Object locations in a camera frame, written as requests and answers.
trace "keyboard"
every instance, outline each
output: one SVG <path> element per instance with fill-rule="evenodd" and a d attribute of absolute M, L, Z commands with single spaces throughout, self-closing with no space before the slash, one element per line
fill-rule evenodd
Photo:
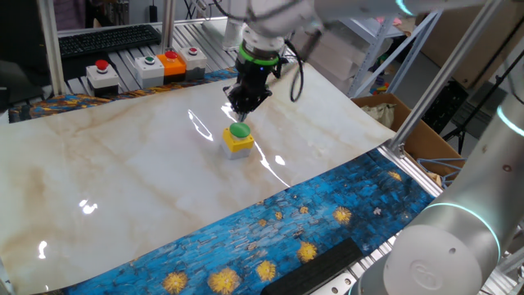
<path fill-rule="evenodd" d="M 160 33 L 150 25 L 107 29 L 58 39 L 61 58 L 77 57 L 93 52 L 114 52 L 153 43 L 160 44 L 160 41 Z"/>

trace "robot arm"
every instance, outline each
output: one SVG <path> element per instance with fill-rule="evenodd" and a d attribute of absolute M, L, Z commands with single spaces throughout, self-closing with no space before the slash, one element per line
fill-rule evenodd
<path fill-rule="evenodd" d="M 244 120 L 248 112 L 271 95 L 265 83 L 278 66 L 278 51 L 284 43 L 281 36 L 313 20 L 391 13 L 414 15 L 482 3 L 257 0 L 248 6 L 251 17 L 237 59 L 238 80 L 226 89 L 226 94 L 233 110 Z M 497 6 L 489 2 L 483 11 Z M 367 270 L 350 295 L 477 294 L 508 248 L 517 223 L 524 218 L 523 114 L 524 102 L 506 99 L 453 186 L 403 230 L 391 254 Z"/>
<path fill-rule="evenodd" d="M 484 0 L 247 0 L 248 26 L 236 60 L 237 83 L 224 89 L 239 120 L 244 121 L 272 95 L 266 80 L 280 75 L 282 36 L 313 21 L 392 14 L 416 15 L 434 9 L 480 5 Z"/>

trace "orange button housing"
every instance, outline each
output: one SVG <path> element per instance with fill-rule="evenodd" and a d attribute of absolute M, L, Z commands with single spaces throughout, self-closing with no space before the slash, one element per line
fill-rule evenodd
<path fill-rule="evenodd" d="M 165 54 L 160 54 L 156 57 L 158 57 L 158 59 L 162 62 L 162 65 L 164 65 L 165 76 L 180 75 L 186 73 L 186 63 L 183 62 L 180 56 L 177 56 L 177 58 L 174 61 L 168 61 L 168 58 L 165 56 Z"/>

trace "green push button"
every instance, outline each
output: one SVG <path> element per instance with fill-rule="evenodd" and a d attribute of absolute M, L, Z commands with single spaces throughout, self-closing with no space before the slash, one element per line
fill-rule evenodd
<path fill-rule="evenodd" d="M 146 57 L 146 63 L 148 65 L 154 64 L 155 63 L 155 58 L 153 58 L 153 57 Z"/>
<path fill-rule="evenodd" d="M 244 123 L 233 123 L 229 126 L 229 132 L 238 138 L 246 138 L 251 134 L 251 129 Z"/>

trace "marble surface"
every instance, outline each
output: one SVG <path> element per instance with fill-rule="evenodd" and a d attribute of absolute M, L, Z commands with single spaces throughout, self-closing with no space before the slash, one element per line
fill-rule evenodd
<path fill-rule="evenodd" d="M 0 126 L 0 257 L 18 294 L 90 279 L 348 162 L 393 136 L 311 67 L 219 147 L 233 80 Z"/>
<path fill-rule="evenodd" d="M 6 124 L 9 124 L 9 115 L 7 114 L 7 111 L 0 112 L 0 125 Z"/>
<path fill-rule="evenodd" d="M 56 295 L 260 294 L 348 238 L 377 258 L 433 199 L 374 149 Z"/>

